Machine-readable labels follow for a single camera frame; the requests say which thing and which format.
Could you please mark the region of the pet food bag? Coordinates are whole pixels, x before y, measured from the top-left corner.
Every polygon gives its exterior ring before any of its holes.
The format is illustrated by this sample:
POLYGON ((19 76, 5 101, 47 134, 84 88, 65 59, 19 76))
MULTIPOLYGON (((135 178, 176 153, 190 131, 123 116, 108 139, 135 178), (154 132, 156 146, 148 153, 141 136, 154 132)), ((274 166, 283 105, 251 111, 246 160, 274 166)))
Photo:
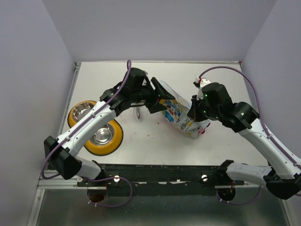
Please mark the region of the pet food bag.
POLYGON ((166 82, 159 80, 163 88, 169 92, 175 99, 162 99, 160 103, 166 107, 162 112, 165 119, 178 131, 190 138, 198 138, 205 133, 206 128, 211 124, 209 120, 194 122, 188 116, 191 108, 191 102, 184 99, 174 91, 166 82))

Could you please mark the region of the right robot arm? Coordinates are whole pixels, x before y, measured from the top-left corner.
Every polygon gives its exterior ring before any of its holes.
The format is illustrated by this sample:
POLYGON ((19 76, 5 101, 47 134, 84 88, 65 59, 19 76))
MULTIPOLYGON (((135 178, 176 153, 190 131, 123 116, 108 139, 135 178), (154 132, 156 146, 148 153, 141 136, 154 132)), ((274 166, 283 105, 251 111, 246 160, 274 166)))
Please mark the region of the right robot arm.
POLYGON ((169 85, 155 78, 155 111, 183 134, 192 138, 205 132, 211 121, 238 133, 268 161, 268 166, 250 166, 233 160, 224 161, 213 177, 215 184, 230 181, 251 182, 266 187, 274 196, 286 200, 301 190, 300 158, 289 151, 261 120, 248 103, 234 103, 224 85, 197 79, 198 93, 190 101, 183 99, 169 85))

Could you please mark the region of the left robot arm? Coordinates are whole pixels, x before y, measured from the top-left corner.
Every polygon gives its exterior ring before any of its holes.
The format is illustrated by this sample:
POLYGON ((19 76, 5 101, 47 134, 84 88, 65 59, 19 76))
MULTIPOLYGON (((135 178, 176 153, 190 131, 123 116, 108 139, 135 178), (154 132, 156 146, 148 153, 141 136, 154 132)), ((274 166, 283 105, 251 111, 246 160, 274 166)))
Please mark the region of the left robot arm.
POLYGON ((49 136, 44 140, 45 162, 65 180, 80 176, 99 186, 104 182, 102 167, 95 161, 78 158, 81 148, 101 127, 123 111, 142 105, 149 113, 157 113, 166 110, 161 100, 171 99, 174 96, 156 78, 149 80, 145 71, 132 68, 128 62, 123 81, 105 90, 100 100, 79 122, 58 137, 49 136))

